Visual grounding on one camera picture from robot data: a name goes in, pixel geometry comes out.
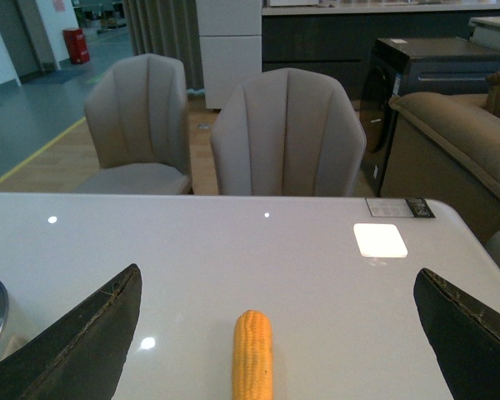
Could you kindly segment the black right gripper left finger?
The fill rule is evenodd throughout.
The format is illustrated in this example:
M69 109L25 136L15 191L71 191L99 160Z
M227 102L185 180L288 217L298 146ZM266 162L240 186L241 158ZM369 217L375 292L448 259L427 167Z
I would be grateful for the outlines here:
M141 271L131 264L0 362L0 399L112 398L141 296Z

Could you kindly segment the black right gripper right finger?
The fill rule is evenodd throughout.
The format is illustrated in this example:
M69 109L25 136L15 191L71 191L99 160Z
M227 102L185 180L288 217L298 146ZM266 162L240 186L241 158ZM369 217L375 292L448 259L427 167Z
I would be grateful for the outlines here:
M424 268L413 297L455 399L500 399L500 313Z

